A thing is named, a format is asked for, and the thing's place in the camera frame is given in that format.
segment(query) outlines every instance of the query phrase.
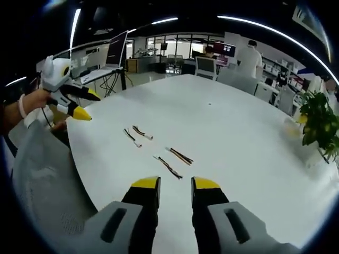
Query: potted plant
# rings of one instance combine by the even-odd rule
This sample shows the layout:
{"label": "potted plant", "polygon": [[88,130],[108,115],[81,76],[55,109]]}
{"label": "potted plant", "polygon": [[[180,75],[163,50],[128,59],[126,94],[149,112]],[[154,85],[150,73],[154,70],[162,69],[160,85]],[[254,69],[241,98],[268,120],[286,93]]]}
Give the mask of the potted plant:
{"label": "potted plant", "polygon": [[302,129],[302,145],[309,146],[315,143],[315,155],[310,155],[307,166],[316,163],[314,156],[319,154],[328,163],[339,156],[339,117],[333,113],[323,93],[305,93],[302,96],[299,123],[304,124]]}

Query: glass wall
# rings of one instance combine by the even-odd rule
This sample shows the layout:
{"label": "glass wall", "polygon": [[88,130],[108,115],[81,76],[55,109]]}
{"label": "glass wall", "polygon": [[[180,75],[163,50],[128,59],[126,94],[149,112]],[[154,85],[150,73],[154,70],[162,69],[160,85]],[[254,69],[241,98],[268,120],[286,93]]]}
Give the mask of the glass wall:
{"label": "glass wall", "polygon": [[[158,37],[149,37],[146,40],[146,48],[156,48],[156,54],[162,56],[177,55],[184,59],[192,58],[192,51],[205,53],[207,45],[213,47],[215,41],[224,42],[222,35],[205,34],[169,34]],[[161,43],[168,43],[167,50],[160,51]]]}
{"label": "glass wall", "polygon": [[134,52],[134,40],[126,40],[126,59],[133,58],[133,52]]}
{"label": "glass wall", "polygon": [[160,55],[160,54],[164,54],[163,51],[160,50],[161,48],[161,43],[165,43],[165,37],[164,36],[159,36],[155,38],[155,46],[154,48],[157,49],[157,51],[155,51],[155,54]]}
{"label": "glass wall", "polygon": [[146,40],[146,49],[153,49],[155,44],[155,37],[147,38]]}
{"label": "glass wall", "polygon": [[176,55],[182,56],[184,59],[190,57],[191,34],[179,34],[177,41]]}
{"label": "glass wall", "polygon": [[166,36],[166,43],[167,43],[167,50],[165,50],[165,56],[168,55],[175,55],[176,52],[176,39],[177,35],[167,35]]}

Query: window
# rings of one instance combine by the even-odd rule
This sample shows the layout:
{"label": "window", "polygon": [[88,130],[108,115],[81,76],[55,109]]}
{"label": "window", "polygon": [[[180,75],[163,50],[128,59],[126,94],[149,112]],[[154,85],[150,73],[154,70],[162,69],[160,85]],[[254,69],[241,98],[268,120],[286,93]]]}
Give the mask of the window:
{"label": "window", "polygon": [[157,49],[157,51],[156,51],[157,55],[164,55],[163,50],[160,50],[161,49],[161,43],[164,43],[164,42],[165,42],[165,37],[164,36],[159,36],[159,37],[155,38],[155,46],[154,46],[154,48]]}
{"label": "window", "polygon": [[176,50],[176,34],[166,35],[167,50],[165,50],[165,56],[175,55]]}
{"label": "window", "polygon": [[192,57],[192,51],[197,51],[199,53],[205,53],[207,41],[208,41],[207,35],[194,34],[192,36],[192,47],[191,47],[190,56]]}
{"label": "window", "polygon": [[190,57],[191,47],[191,35],[190,34],[179,34],[178,45],[176,48],[176,55],[182,56],[184,59]]}
{"label": "window", "polygon": [[126,59],[133,58],[134,40],[126,40]]}
{"label": "window", "polygon": [[208,46],[213,47],[213,44],[214,44],[215,42],[221,42],[221,43],[223,43],[224,40],[225,40],[225,39],[224,39],[223,37],[209,36],[209,39],[208,39]]}
{"label": "window", "polygon": [[155,43],[155,37],[147,38],[146,40],[146,48],[147,49],[153,49],[154,48],[154,43]]}

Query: laptop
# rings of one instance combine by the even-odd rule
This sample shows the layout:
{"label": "laptop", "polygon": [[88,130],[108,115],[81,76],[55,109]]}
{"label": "laptop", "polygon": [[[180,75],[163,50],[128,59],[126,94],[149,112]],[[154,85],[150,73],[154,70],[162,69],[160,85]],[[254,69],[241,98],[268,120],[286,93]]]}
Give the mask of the laptop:
{"label": "laptop", "polygon": [[103,67],[91,71],[89,74],[80,78],[81,84],[88,84],[96,79],[115,73],[117,70],[122,70],[121,58],[125,46],[127,32],[122,32],[119,35],[108,41],[109,49],[107,52],[106,63]]}

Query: black wire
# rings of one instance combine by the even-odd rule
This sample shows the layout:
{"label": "black wire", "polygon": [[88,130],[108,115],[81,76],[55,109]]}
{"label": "black wire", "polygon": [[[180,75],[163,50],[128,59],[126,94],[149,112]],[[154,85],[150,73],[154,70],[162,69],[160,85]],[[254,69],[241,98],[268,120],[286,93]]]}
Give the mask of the black wire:
{"label": "black wire", "polygon": [[106,83],[107,83],[107,79],[106,79],[105,77],[103,77],[103,79],[104,79],[105,81],[104,81],[99,87],[106,90],[105,95],[104,95],[104,97],[106,97],[109,88],[107,87],[107,84],[106,84]]}
{"label": "black wire", "polygon": [[119,78],[119,74],[116,73],[116,74],[115,74],[115,77],[114,77],[114,81],[113,81],[113,83],[112,83],[112,85],[111,85],[111,87],[110,87],[110,92],[109,92],[109,95],[108,95],[108,96],[111,95],[112,91],[116,94],[116,91],[114,91],[113,88],[115,87],[115,85],[116,85],[116,83],[117,83],[117,81],[118,81],[118,78]]}
{"label": "black wire", "polygon": [[42,109],[42,112],[43,112],[43,115],[44,115],[44,118],[46,118],[46,121],[47,121],[47,123],[48,123],[48,125],[52,128],[52,125],[49,123],[49,121],[48,121],[48,119],[47,119],[47,116],[46,116],[46,114],[44,113],[44,110],[43,110],[43,108],[41,108]]}

